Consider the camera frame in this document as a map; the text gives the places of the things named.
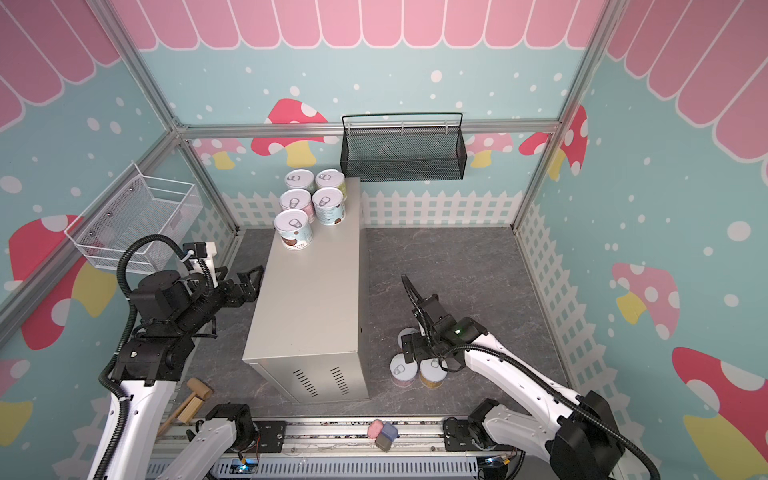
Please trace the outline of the green label can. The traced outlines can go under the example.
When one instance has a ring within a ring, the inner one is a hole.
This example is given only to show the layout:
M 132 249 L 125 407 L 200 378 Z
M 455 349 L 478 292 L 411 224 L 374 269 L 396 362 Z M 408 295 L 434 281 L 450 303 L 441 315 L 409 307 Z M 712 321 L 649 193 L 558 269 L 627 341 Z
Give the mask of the green label can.
M 336 169 L 326 169 L 320 171 L 315 176 L 315 183 L 318 188 L 336 188 L 343 194 L 346 194 L 345 175 Z

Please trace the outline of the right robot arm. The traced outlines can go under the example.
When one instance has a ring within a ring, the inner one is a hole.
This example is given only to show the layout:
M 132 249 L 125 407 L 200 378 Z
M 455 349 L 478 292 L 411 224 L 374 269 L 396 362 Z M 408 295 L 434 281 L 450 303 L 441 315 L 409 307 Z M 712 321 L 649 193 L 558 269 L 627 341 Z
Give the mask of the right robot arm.
M 455 363 L 494 383 L 524 408 L 514 412 L 488 400 L 469 417 L 469 432 L 480 449 L 516 447 L 549 463 L 561 479 L 608 479 L 626 453 L 653 479 L 658 467 L 620 432 L 607 400 L 591 391 L 581 395 L 540 373 L 514 355 L 485 327 L 455 319 L 436 294 L 421 296 L 408 276 L 401 277 L 419 330 L 404 336 L 406 362 L 434 361 L 445 372 Z

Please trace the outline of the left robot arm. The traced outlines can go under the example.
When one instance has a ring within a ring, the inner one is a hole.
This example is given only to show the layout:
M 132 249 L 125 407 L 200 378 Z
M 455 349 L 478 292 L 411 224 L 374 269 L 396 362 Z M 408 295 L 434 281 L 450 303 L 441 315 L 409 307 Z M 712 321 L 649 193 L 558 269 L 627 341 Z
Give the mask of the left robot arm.
M 158 271 L 131 287 L 128 264 L 154 243 L 168 246 L 187 273 Z M 118 345 L 99 375 L 101 386 L 110 393 L 110 408 L 89 478 L 145 477 L 156 439 L 164 430 L 162 416 L 196 339 L 215 337 L 220 310 L 258 299 L 263 266 L 230 279 L 227 268 L 214 267 L 213 257 L 213 246 L 204 242 L 178 245 L 166 235 L 151 234 L 134 241 L 119 258 L 117 283 L 129 313 Z

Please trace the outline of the pink label can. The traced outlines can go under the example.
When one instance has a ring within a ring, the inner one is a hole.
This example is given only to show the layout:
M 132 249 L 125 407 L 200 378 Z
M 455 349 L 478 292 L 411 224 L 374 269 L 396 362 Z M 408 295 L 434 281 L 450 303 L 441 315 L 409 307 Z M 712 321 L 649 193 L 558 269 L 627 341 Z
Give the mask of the pink label can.
M 403 353 L 395 354 L 389 364 L 392 382 L 401 388 L 410 386 L 418 377 L 418 365 L 405 361 Z
M 296 209 L 304 211 L 310 221 L 315 218 L 312 195 L 305 189 L 289 189 L 279 197 L 279 203 L 283 211 Z
M 412 327 L 404 328 L 404 329 L 402 329 L 402 330 L 401 330 L 401 331 L 398 333 L 398 335 L 397 335 L 397 344 L 398 344 L 398 348 L 399 348 L 400 350 L 402 350 L 402 349 L 403 349 L 404 338 L 405 338 L 406 336 L 408 336 L 408 335 L 412 335 L 412 334 L 414 334 L 414 333 L 418 334 L 418 333 L 419 333 L 419 330 L 418 330 L 418 329 L 415 329 L 415 328 L 412 328 Z

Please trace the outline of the teal label can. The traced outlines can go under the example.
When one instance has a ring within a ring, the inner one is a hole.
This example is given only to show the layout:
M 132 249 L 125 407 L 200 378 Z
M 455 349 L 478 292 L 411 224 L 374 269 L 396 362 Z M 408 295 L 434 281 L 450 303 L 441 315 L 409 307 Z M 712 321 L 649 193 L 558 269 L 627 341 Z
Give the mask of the teal label can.
M 303 189 L 314 193 L 317 189 L 315 175 L 308 169 L 294 169 L 284 177 L 284 182 L 289 189 Z
M 283 245 L 291 250 L 302 250 L 313 240 L 308 215 L 300 209 L 288 209 L 274 219 L 274 227 Z

